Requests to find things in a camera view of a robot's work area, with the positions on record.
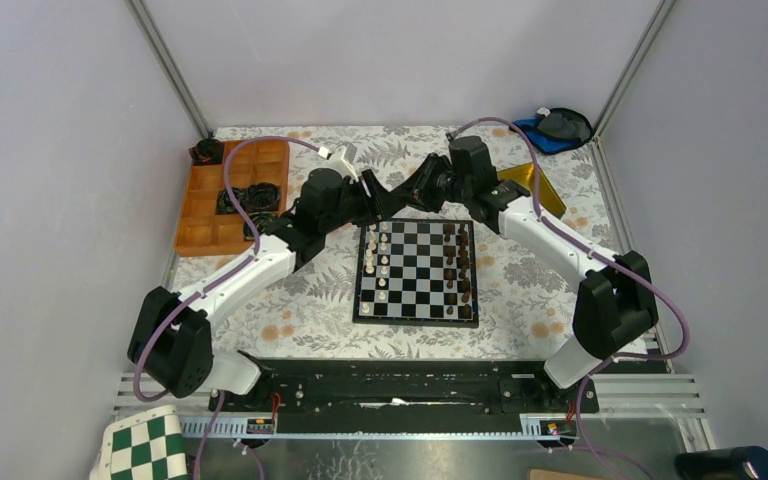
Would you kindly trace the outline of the gold metal tin box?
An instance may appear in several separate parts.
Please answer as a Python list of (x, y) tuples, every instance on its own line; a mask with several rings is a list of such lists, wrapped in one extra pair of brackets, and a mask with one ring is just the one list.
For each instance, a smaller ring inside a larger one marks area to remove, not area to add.
[(567, 212), (567, 205), (561, 199), (546, 174), (543, 171), (536, 173), (531, 162), (501, 169), (498, 171), (498, 177), (500, 180), (515, 181), (531, 193), (534, 192), (534, 189), (537, 189), (541, 207), (554, 217), (561, 219)]

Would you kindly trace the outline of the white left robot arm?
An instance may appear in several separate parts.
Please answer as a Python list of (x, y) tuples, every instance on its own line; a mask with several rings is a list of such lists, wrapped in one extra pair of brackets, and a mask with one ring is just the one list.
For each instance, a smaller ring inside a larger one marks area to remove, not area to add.
[(231, 392), (245, 410), (261, 409), (269, 401), (268, 381), (247, 356), (214, 352), (213, 326), (309, 263), (331, 232), (387, 220), (404, 206), (370, 170), (357, 180), (314, 170), (293, 206), (230, 263), (178, 292), (157, 287), (145, 296), (127, 350), (134, 378), (148, 374), (176, 398), (205, 387)]

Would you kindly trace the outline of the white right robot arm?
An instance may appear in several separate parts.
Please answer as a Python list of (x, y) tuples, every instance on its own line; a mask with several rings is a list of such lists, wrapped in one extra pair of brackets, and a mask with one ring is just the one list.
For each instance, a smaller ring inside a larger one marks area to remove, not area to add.
[(464, 206), (474, 221), (540, 257), (575, 291), (573, 334), (545, 361), (546, 377), (533, 386), (543, 410), (561, 410), (573, 398), (573, 385), (659, 320), (645, 258), (604, 249), (544, 215), (536, 188), (500, 179), (477, 136), (452, 140), (446, 156), (428, 155), (391, 195), (398, 206), (425, 212), (445, 203)]

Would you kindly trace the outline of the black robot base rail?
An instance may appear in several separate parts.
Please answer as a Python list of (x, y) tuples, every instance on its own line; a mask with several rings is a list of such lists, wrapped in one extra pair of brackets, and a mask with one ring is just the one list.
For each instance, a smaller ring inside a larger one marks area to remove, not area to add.
[(263, 360), (260, 379), (221, 407), (263, 413), (280, 434), (508, 434), (523, 415), (599, 410), (593, 387), (557, 389), (538, 361)]

